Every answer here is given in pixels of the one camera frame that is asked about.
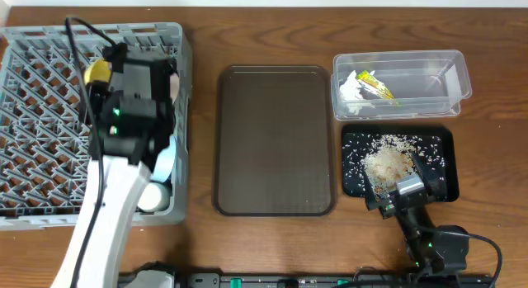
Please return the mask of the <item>light blue bowl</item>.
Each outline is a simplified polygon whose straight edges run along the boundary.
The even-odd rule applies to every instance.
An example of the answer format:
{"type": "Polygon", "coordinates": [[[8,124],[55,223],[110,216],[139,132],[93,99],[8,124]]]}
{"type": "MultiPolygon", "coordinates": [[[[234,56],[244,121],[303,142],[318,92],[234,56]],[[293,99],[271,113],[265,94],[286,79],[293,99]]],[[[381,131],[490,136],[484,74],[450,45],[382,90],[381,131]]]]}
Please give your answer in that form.
{"type": "Polygon", "coordinates": [[[169,145],[163,149],[155,163],[151,181],[152,182],[166,182],[172,174],[174,162],[177,156],[177,139],[174,135],[169,137],[169,145]]]}

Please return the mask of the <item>green snack wrapper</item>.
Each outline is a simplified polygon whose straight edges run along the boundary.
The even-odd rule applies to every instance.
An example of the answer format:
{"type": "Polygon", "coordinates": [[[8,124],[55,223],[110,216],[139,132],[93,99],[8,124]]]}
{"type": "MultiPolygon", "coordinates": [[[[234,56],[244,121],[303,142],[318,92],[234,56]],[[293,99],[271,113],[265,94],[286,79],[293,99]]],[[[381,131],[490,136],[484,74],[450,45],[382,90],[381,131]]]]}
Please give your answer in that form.
{"type": "Polygon", "coordinates": [[[356,75],[356,81],[371,94],[380,99],[393,101],[395,99],[389,88],[374,76],[374,71],[363,71],[356,75]]]}

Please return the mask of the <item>white bowl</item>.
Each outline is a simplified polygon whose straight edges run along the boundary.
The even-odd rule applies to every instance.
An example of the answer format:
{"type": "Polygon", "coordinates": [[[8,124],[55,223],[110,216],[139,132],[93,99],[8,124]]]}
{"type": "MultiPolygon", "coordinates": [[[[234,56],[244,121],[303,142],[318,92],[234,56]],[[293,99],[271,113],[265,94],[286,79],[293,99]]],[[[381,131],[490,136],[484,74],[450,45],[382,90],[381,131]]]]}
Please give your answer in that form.
{"type": "Polygon", "coordinates": [[[170,192],[165,184],[150,182],[139,198],[138,207],[147,213],[163,211],[168,208],[169,200],[170,192]]]}

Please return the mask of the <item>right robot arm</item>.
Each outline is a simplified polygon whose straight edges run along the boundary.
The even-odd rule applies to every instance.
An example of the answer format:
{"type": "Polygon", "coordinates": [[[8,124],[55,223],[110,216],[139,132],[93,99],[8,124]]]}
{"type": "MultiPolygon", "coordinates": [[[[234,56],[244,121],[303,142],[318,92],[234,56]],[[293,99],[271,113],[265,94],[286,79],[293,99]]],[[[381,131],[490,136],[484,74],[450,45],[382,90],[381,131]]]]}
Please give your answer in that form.
{"type": "Polygon", "coordinates": [[[467,268],[467,232],[456,225],[435,226],[426,205],[454,201],[458,193],[450,192],[445,178],[416,153],[411,154],[411,159],[416,172],[398,179],[386,197],[377,198],[370,181],[366,181],[365,205],[368,210],[378,210],[383,219],[397,219],[408,255],[419,269],[414,280],[423,275],[456,274],[467,268]]]}

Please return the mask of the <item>white napkin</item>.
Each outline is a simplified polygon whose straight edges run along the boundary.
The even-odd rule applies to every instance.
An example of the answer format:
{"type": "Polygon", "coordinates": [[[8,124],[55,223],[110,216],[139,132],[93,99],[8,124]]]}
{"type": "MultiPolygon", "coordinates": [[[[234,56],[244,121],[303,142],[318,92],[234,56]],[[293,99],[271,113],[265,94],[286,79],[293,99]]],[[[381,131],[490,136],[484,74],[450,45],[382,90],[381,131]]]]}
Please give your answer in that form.
{"type": "Polygon", "coordinates": [[[365,107],[375,107],[372,103],[365,102],[369,92],[356,79],[356,76],[356,71],[352,71],[346,81],[339,87],[340,96],[352,115],[358,115],[365,107]]]}

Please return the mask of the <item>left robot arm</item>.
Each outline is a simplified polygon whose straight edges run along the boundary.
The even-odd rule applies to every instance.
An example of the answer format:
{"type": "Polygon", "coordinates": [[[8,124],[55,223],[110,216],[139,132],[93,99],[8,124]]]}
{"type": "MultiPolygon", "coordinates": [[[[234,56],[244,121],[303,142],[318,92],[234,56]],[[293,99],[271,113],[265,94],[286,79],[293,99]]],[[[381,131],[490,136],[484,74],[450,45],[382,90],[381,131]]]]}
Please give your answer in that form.
{"type": "Polygon", "coordinates": [[[176,125],[167,54],[103,49],[81,78],[89,135],[87,186],[54,287],[115,287],[131,222],[176,125]]]}

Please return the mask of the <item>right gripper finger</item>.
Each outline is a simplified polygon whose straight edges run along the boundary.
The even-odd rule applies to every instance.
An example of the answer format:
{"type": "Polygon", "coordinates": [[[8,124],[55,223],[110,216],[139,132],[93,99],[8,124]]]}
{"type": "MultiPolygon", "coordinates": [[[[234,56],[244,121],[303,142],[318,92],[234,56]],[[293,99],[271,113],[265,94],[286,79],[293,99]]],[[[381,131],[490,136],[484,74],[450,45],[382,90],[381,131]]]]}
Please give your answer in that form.
{"type": "Polygon", "coordinates": [[[412,161],[417,175],[421,178],[430,201],[446,201],[447,189],[441,185],[441,177],[435,170],[422,162],[416,153],[412,153],[412,161]]]}
{"type": "Polygon", "coordinates": [[[363,172],[363,181],[364,181],[364,196],[365,196],[365,205],[367,210],[379,209],[380,207],[385,206],[385,200],[377,200],[374,190],[370,184],[370,180],[366,175],[366,172],[363,172]]]}

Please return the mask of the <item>yellow plate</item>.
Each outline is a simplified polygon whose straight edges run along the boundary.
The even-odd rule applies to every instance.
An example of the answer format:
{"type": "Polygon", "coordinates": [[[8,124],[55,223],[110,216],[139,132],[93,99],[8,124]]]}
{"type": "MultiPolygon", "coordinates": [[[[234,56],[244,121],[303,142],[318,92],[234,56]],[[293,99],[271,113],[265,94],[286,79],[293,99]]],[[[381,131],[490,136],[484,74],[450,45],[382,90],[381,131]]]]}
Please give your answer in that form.
{"type": "Polygon", "coordinates": [[[104,59],[97,59],[84,72],[86,84],[94,82],[109,83],[111,80],[111,64],[104,59]]]}

